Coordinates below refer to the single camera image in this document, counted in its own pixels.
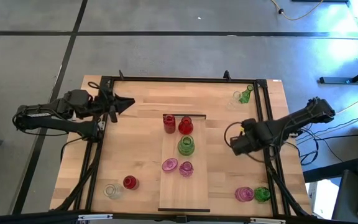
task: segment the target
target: green vase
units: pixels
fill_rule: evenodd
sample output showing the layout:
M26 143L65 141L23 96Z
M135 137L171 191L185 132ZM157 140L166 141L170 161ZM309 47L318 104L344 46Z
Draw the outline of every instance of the green vase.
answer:
M266 187L258 187L255 189L254 195L258 202L266 202L270 199L270 191Z
M184 156L192 155L194 148L194 140L190 135L183 136L178 142L179 153Z

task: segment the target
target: wooden table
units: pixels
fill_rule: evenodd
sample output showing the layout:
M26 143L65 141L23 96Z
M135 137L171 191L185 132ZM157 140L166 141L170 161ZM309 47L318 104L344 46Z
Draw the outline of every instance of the wooden table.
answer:
M100 79L101 76L86 75L81 88L91 95L97 95L97 90L90 88L87 83L99 83ZM267 80L267 83L273 117L278 119L287 115L288 107L282 82ZM173 212L158 212L164 132L162 114L206 114L206 161L211 211L197 214L271 217L270 202L260 203L253 200L241 203L234 198L234 191L238 187L268 187L265 165L254 162L246 155L235 156L223 140L223 132L229 124L247 118L257 119L254 94L251 94L248 104L230 104L233 92L244 91L246 88L246 84L236 83L115 81L113 91L120 96L135 98L136 103L118 116L118 123L108 121L106 125L92 211L172 214ZM264 105L262 90L260 95ZM265 106L262 106L262 109L266 119ZM227 136L235 136L238 133L239 128L233 127ZM68 141L75 138L78 138L78 135L70 133ZM86 142L77 141L65 148L50 208L59 206L77 184L85 146ZM253 155L263 159L262 151L253 152ZM284 145L281 159L288 189L303 209L311 213L297 150ZM103 194L107 184L122 184L127 175L133 175L140 180L137 190L125 189L118 200L111 200ZM85 206L87 192L86 186L81 208ZM276 193L279 212L283 213L277 186Z

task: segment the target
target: concrete floor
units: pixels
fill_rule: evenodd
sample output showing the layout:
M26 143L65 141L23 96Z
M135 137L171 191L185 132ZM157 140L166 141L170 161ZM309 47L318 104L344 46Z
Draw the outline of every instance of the concrete floor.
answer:
M278 3L293 17L315 5ZM0 30L72 30L80 5L80 0L0 0ZM323 3L310 16L291 22L275 13L269 0L94 0L86 7L80 30L358 32L358 26L343 3ZM21 104L47 102L68 39L0 37L0 215L10 211L34 141L17 132L11 118ZM119 69L127 76L220 78L229 70L234 78L281 79L291 112L314 96L327 99L337 111L358 99L358 86L317 83L321 76L358 74L358 39L301 37L77 37L60 96L79 88L83 75L118 75ZM358 105L312 130L356 117ZM357 130L358 123L333 135ZM24 212L48 210L65 138L46 138ZM358 141L328 143L344 161L358 157ZM314 143L300 149L302 154L312 151ZM337 162L321 144L317 161L304 170Z

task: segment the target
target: red glass bottle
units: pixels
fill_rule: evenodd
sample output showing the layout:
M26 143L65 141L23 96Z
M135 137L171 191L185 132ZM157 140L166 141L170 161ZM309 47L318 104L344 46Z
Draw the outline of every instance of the red glass bottle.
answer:
M183 117L179 124L179 132L182 134L190 134L193 131L193 123L191 123L190 117Z
M136 190L139 187L139 181L131 175L124 178L123 184L129 190Z
M167 114L163 117L164 121L164 130L168 134L172 134L175 132L176 129L176 123L175 123L175 117L172 114Z

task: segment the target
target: wooden board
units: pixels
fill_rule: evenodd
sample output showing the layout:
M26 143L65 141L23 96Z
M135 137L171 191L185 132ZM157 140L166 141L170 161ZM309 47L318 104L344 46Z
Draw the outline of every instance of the wooden board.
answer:
M101 76L87 75L82 89L90 94L97 90L87 82L99 83ZM280 80L267 80L274 119L288 114L283 85ZM114 92L120 96L133 97L136 103L118 117L118 123L108 122L101 154L92 211L117 213L158 213L160 197L160 171L162 153L162 114L206 114L206 160L208 171L209 215L264 216L272 215L270 202L238 202L234 191L238 187L267 187L264 164L245 155L235 156L223 141L223 132L232 122L257 118L255 96L251 94L248 104L235 108L227 106L234 91L245 90L245 84L233 83L177 83L177 82L115 82ZM238 135L233 127L227 136ZM77 138L70 134L69 139ZM67 145L60 166L50 208L59 206L73 190L80 175L85 142ZM296 201L311 213L306 193L303 171L298 152L284 145L281 158L285 183ZM262 159L262 151L253 152ZM140 179L135 191L125 190L119 200L108 199L103 194L106 184L122 183L126 175ZM278 209L283 213L281 196L276 188Z
M176 118L177 126L181 118ZM205 119L193 120L194 153L183 156L178 152L178 142L182 134L178 129L172 134L163 134L161 163L169 158L178 160L178 167L174 172L161 172L160 204L158 210L181 212L209 212L208 205L208 174L206 170L205 148ZM180 164L189 161L194 171L190 177L182 177L179 173Z

